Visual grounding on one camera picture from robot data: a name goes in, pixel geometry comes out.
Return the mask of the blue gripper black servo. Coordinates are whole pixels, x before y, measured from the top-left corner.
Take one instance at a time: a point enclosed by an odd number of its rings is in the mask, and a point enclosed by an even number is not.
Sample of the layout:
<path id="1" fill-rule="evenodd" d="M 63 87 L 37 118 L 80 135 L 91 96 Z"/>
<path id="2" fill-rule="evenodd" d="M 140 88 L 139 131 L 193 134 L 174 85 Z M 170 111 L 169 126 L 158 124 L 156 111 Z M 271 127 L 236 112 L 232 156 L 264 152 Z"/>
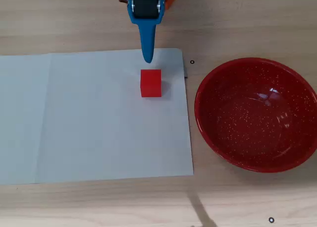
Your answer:
<path id="1" fill-rule="evenodd" d="M 165 12 L 165 0 L 128 0 L 131 22 L 139 28 L 141 49 L 145 62 L 151 63 L 155 49 L 156 26 Z"/>

